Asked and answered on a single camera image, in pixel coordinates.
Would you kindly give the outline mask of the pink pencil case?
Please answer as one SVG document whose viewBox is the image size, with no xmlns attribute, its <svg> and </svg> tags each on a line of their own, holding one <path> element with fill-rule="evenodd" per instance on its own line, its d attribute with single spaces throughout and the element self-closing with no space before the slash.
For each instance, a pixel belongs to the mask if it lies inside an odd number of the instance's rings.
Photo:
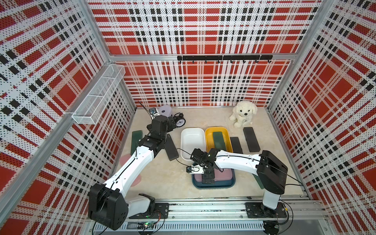
<svg viewBox="0 0 376 235">
<path fill-rule="evenodd" d="M 218 169 L 214 170 L 215 181 L 227 181 L 233 179 L 233 171 L 229 168 L 223 169 L 221 172 Z M 193 177 L 197 182 L 202 182 L 202 174 L 195 174 Z"/>
<path fill-rule="evenodd" d="M 125 154 L 125 155 L 122 155 L 121 157 L 120 157 L 120 159 L 119 159 L 119 165 L 121 166 L 121 167 L 123 167 L 124 165 L 126 165 L 128 168 L 127 168 L 127 170 L 126 171 L 128 171 L 129 169 L 130 169 L 130 167 L 131 167 L 131 154 Z M 136 178 L 135 178 L 135 180 L 133 181 L 133 183 L 131 184 L 131 187 L 135 187 L 135 186 L 137 186 L 140 182 L 142 181 L 142 177 L 141 177 L 141 175 L 139 174 Z"/>
</svg>

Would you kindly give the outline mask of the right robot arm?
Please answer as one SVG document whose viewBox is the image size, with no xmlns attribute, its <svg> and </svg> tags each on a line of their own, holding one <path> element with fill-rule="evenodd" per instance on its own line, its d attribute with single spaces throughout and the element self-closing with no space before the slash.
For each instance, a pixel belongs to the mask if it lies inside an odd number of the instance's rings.
<svg viewBox="0 0 376 235">
<path fill-rule="evenodd" d="M 265 208 L 277 209 L 279 200 L 285 193 L 288 167 L 270 151 L 246 155 L 215 148 L 203 152 L 196 148 L 191 154 L 191 160 L 193 165 L 186 167 L 186 172 L 209 174 L 202 177 L 202 182 L 209 180 L 212 183 L 215 169 L 234 169 L 258 176 L 264 187 L 262 204 Z"/>
</svg>

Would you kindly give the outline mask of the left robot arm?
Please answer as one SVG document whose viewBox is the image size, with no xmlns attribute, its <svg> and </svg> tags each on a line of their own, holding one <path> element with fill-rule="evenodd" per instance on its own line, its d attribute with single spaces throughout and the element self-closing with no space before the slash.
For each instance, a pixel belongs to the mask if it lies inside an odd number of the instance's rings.
<svg viewBox="0 0 376 235">
<path fill-rule="evenodd" d="M 104 183 L 90 188 L 88 217 L 109 229 L 117 230 L 134 215 L 155 213 L 155 198 L 140 193 L 127 199 L 126 195 L 142 170 L 164 149 L 167 134 L 176 128 L 176 123 L 173 117 L 157 116 L 147 128 L 149 133 L 121 169 Z"/>
</svg>

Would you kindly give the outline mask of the dark teal storage box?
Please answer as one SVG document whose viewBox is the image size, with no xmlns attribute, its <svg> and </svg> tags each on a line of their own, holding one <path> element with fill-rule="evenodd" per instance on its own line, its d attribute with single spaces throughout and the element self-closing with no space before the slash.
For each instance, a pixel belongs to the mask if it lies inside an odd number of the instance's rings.
<svg viewBox="0 0 376 235">
<path fill-rule="evenodd" d="M 226 189 L 226 188 L 231 188 L 235 182 L 236 182 L 236 176 L 235 176 L 235 171 L 233 171 L 233 179 L 227 180 L 227 181 L 214 181 L 213 184 L 202 184 L 202 182 L 197 182 L 192 176 L 192 183 L 193 185 L 198 188 L 198 189 Z"/>
</svg>

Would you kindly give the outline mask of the yellow storage box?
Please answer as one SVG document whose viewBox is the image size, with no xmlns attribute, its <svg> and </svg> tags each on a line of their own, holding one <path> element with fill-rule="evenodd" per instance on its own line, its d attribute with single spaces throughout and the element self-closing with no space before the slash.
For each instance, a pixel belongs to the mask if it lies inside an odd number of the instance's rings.
<svg viewBox="0 0 376 235">
<path fill-rule="evenodd" d="M 209 127 L 205 131 L 207 151 L 209 152 L 212 148 L 215 148 L 213 136 L 212 136 L 213 132 L 222 132 L 223 137 L 224 137 L 224 141 L 225 141 L 225 144 L 226 144 L 226 148 L 227 148 L 226 151 L 227 152 L 233 152 L 229 132 L 224 127 Z"/>
</svg>

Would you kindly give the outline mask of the green case in yellow box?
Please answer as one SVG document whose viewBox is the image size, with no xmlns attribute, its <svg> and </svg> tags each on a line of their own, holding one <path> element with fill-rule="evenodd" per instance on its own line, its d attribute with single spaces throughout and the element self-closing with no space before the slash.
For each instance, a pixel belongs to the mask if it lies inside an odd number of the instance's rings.
<svg viewBox="0 0 376 235">
<path fill-rule="evenodd" d="M 222 132 L 213 132 L 213 141 L 215 149 L 227 150 Z"/>
</svg>

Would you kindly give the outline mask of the dark green pencil case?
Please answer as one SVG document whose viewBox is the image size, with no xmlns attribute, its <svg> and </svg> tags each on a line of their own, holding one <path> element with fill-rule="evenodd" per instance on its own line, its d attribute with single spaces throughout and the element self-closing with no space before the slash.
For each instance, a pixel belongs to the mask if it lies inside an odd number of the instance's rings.
<svg viewBox="0 0 376 235">
<path fill-rule="evenodd" d="M 138 147 L 139 141 L 143 138 L 143 131 L 137 130 L 132 132 L 131 139 L 131 151 L 130 154 L 133 155 Z"/>
</svg>

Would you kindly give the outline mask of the dark grey pencil case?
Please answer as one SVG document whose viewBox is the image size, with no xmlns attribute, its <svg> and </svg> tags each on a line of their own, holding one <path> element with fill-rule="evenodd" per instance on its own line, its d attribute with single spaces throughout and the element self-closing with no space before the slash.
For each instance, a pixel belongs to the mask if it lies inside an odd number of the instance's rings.
<svg viewBox="0 0 376 235">
<path fill-rule="evenodd" d="M 170 134 L 167 134 L 167 136 L 166 136 L 164 149 L 166 151 L 166 154 L 167 154 L 169 161 L 174 161 L 174 160 L 177 160 L 179 158 L 179 153 L 177 151 L 177 148 L 175 147 L 175 144 L 174 144 Z"/>
</svg>

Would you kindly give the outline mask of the black pencil case near yellow box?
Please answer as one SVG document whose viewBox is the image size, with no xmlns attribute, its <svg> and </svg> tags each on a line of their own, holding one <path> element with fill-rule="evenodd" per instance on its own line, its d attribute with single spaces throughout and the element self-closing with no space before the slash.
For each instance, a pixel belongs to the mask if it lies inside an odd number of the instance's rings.
<svg viewBox="0 0 376 235">
<path fill-rule="evenodd" d="M 231 137 L 230 141 L 231 141 L 231 144 L 232 144 L 233 153 L 243 154 L 243 150 L 242 150 L 239 138 L 238 137 Z"/>
</svg>

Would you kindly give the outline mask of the black pencil case far right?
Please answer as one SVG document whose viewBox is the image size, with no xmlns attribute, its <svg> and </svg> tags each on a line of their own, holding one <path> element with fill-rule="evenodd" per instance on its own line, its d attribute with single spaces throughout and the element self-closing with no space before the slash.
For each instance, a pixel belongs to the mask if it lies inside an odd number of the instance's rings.
<svg viewBox="0 0 376 235">
<path fill-rule="evenodd" d="M 248 150 L 250 152 L 259 152 L 260 146 L 259 146 L 254 129 L 252 127 L 244 127 L 243 133 L 244 133 L 245 140 L 248 146 Z"/>
</svg>

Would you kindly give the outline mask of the green pencil case right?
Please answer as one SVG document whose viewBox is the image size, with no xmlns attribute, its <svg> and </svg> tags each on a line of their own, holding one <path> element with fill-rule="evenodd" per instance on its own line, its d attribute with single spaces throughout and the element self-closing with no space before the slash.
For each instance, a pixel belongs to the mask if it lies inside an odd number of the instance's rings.
<svg viewBox="0 0 376 235">
<path fill-rule="evenodd" d="M 254 175 L 254 178 L 255 178 L 257 184 L 259 185 L 259 187 L 263 190 L 264 186 L 263 186 L 263 184 L 262 184 L 261 179 L 259 178 L 259 176 Z"/>
</svg>

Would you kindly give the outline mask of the lilac plastic container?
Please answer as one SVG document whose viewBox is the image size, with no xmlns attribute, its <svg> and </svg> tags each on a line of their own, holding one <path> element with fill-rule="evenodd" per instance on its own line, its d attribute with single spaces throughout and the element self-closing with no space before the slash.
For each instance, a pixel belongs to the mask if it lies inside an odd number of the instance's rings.
<svg viewBox="0 0 376 235">
<path fill-rule="evenodd" d="M 158 107 L 158 113 L 162 116 L 170 117 L 172 116 L 172 107 L 169 105 L 163 105 Z"/>
</svg>

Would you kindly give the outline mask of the black alarm clock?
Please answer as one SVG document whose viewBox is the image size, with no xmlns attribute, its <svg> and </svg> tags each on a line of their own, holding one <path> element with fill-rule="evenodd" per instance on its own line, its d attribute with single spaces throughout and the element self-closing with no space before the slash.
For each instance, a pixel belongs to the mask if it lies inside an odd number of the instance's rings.
<svg viewBox="0 0 376 235">
<path fill-rule="evenodd" d="M 173 116 L 173 120 L 176 124 L 176 127 L 183 127 L 186 124 L 186 120 L 184 118 L 183 113 L 177 113 Z"/>
</svg>

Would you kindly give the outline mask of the white plush dog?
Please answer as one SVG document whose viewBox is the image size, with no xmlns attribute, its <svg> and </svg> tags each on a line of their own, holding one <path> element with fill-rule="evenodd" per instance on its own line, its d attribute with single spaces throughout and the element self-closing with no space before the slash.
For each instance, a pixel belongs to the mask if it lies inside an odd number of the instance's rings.
<svg viewBox="0 0 376 235">
<path fill-rule="evenodd" d="M 229 117 L 230 121 L 234 121 L 235 128 L 249 126 L 253 123 L 253 117 L 257 114 L 257 106 L 250 101 L 240 101 L 233 108 L 233 113 Z"/>
</svg>

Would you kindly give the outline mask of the black hook rail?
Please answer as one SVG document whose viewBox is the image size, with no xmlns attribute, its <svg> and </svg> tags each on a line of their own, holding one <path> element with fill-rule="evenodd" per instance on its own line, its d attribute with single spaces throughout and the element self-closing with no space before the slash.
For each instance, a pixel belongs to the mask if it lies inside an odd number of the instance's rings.
<svg viewBox="0 0 376 235">
<path fill-rule="evenodd" d="M 273 59 L 273 55 L 184 55 L 184 56 L 177 56 L 178 61 L 260 61 L 266 60 L 271 61 Z"/>
</svg>

